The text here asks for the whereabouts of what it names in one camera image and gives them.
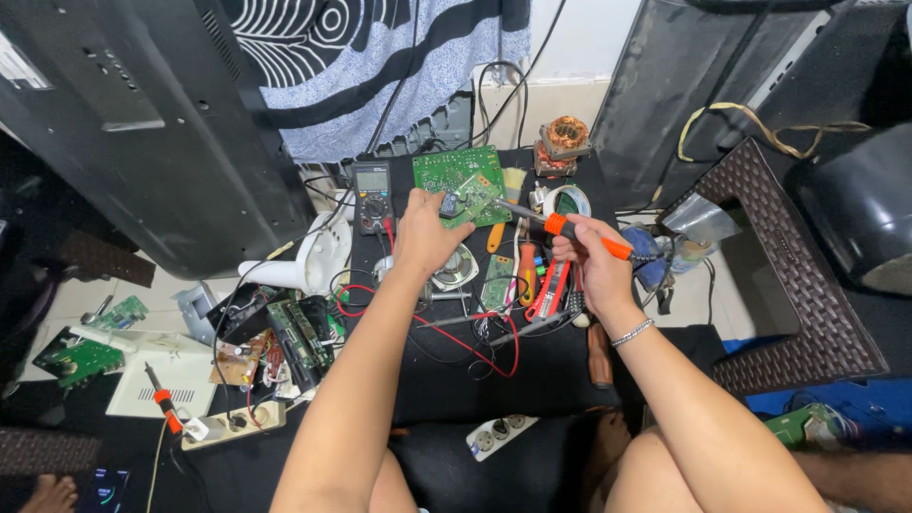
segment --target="phone screen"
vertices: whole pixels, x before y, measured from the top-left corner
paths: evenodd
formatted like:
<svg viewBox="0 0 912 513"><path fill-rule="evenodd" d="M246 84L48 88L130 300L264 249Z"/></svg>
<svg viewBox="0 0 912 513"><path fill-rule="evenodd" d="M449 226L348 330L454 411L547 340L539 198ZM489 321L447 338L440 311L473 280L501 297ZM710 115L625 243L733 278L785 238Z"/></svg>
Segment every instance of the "phone screen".
<svg viewBox="0 0 912 513"><path fill-rule="evenodd" d="M126 470L96 469L92 488L88 493L80 494L79 513L119 513L129 478L130 472Z"/></svg>

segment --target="relay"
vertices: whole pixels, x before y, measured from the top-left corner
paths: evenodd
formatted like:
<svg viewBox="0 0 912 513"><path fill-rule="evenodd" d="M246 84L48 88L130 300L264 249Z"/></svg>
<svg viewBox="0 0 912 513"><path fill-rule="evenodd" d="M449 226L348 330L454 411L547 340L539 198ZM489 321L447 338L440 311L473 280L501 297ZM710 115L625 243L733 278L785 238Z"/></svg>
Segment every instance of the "relay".
<svg viewBox="0 0 912 513"><path fill-rule="evenodd" d="M444 219L452 219L461 212L457 212L459 208L459 196L455 193L446 193L443 195L443 202L440 203L440 217Z"/></svg>

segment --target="power strip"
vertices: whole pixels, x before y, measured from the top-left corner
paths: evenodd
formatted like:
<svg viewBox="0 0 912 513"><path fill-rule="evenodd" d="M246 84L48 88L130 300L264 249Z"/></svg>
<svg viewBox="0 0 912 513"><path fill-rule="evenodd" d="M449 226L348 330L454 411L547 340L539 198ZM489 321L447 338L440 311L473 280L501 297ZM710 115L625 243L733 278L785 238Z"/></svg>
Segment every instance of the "power strip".
<svg viewBox="0 0 912 513"><path fill-rule="evenodd" d="M285 405L283 403L277 403L276 401L266 401L257 406L254 415L256 415L256 422L260 423L262 428L256 427L256 424L251 422L246 407L231 410L229 415L232 418L240 417L240 419L243 419L245 422L244 427L228 428L224 430L221 438L213 438L213 440L202 440L201 442L198 442L192 438L184 437L183 440L181 440L181 448L184 451L192 451L227 442L229 440L235 440L242 436L248 436L249 434L262 433L263 431L285 425ZM228 423L225 414L210 415L208 418L215 419L222 424Z"/></svg>
<svg viewBox="0 0 912 513"><path fill-rule="evenodd" d="M529 426L538 422L538 417L514 415L503 419L494 419L475 428L465 437L476 461L484 461L507 442L519 436Z"/></svg>

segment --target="digital multimeter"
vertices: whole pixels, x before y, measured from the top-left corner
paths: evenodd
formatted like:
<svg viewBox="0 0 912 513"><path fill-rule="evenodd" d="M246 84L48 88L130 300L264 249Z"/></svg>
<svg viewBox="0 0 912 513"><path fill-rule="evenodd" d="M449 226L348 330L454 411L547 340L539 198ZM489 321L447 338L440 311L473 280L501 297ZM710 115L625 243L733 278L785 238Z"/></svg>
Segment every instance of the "digital multimeter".
<svg viewBox="0 0 912 513"><path fill-rule="evenodd" d="M395 232L389 162L355 162L351 168L355 175L355 224L358 233L363 236L384 233L384 219L389 219L389 225Z"/></svg>

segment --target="roll of tape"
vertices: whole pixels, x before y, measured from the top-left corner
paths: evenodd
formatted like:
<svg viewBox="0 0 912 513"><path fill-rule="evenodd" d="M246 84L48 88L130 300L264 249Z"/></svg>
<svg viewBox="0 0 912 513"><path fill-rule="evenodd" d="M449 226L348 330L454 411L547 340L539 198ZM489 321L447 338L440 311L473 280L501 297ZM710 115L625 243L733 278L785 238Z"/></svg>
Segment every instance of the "roll of tape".
<svg viewBox="0 0 912 513"><path fill-rule="evenodd" d="M560 194L570 196L570 199L576 204L576 211L580 215L592 217L592 206L589 204L589 198L587 198L586 194L575 185L562 185L548 193L548 195L544 197L543 210L545 215L551 215L556 211L557 196Z"/></svg>

